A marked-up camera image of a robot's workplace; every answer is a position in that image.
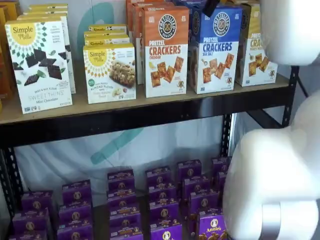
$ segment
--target pretzelized logo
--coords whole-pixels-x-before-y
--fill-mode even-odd
[[[230,18],[225,12],[220,12],[213,21],[213,30],[219,37],[227,34],[230,28]]]
[[[170,14],[165,14],[159,21],[159,33],[164,39],[171,39],[177,29],[177,22],[173,16]]]

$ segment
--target orange pretzel crackers box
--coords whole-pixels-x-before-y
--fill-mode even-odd
[[[132,5],[133,19],[133,45],[135,46],[135,72],[138,84],[144,83],[144,58],[143,58],[143,38],[142,38],[142,12],[143,7],[150,6],[174,6],[173,2],[150,2],[150,3],[134,3]]]
[[[189,9],[185,6],[143,9],[145,96],[185,94]]]

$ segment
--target black object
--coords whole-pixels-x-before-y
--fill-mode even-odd
[[[28,65],[28,68],[31,68],[32,66],[38,64],[38,61],[36,60],[34,54],[27,56],[25,60],[26,60],[26,64]]]
[[[64,60],[67,60],[67,54],[66,54],[65,51],[58,53],[58,55],[59,55],[60,57],[62,57]]]
[[[30,84],[34,84],[34,83],[36,83],[38,81],[38,79],[39,79],[39,76],[37,74],[31,75],[31,76],[28,77],[28,79],[26,80],[24,85],[27,86],[27,85],[30,85]]]
[[[60,67],[56,65],[50,65],[48,66],[48,73],[50,78],[54,79],[62,79]]]
[[[38,62],[41,62],[43,59],[47,58],[46,52],[39,50],[39,49],[33,49],[35,60]]]
[[[40,62],[39,67],[49,67],[53,65],[56,60],[55,58],[45,58]]]
[[[13,70],[23,70],[23,68],[19,66],[19,64],[16,62],[13,62],[12,65],[13,65]]]

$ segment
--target cracker image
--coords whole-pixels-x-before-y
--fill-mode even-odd
[[[230,69],[231,68],[231,65],[232,65],[232,62],[234,61],[234,55],[228,53],[228,55],[226,56],[226,60],[225,60],[225,67],[227,69]]]
[[[174,69],[180,73],[183,64],[184,64],[184,59],[182,57],[177,56],[174,64]]]
[[[255,61],[249,63],[249,77],[256,75],[257,63]]]
[[[158,71],[153,71],[151,72],[151,83],[152,83],[152,87],[158,87],[161,85],[160,82],[160,76],[159,76],[159,72]]]
[[[255,56],[256,67],[260,67],[262,63],[262,53]]]
[[[206,67],[203,69],[203,83],[209,83],[211,82],[211,68]]]
[[[159,77],[164,78],[167,73],[166,62],[160,62],[156,66],[158,67]]]
[[[218,69],[217,59],[215,58],[215,59],[210,60],[209,64],[210,64],[210,69],[211,69],[210,74],[215,74]]]
[[[168,66],[168,70],[166,71],[164,80],[166,80],[168,83],[171,83],[174,75],[175,75],[176,69],[173,68],[172,66]]]
[[[269,59],[265,56],[264,59],[263,59],[263,61],[262,61],[262,63],[261,63],[261,65],[260,65],[260,70],[261,70],[262,72],[265,72],[265,70],[267,69],[267,66],[268,66],[269,62],[270,62]]]
[[[218,79],[221,79],[222,75],[224,74],[226,66],[220,62],[216,73],[214,74]]]

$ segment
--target yellow pretzel crackers box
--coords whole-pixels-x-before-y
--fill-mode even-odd
[[[242,87],[275,83],[278,65],[269,61],[263,49],[260,4],[248,2],[240,6],[243,11],[236,81]]]
[[[185,94],[189,9],[185,6],[143,9],[145,96]]]

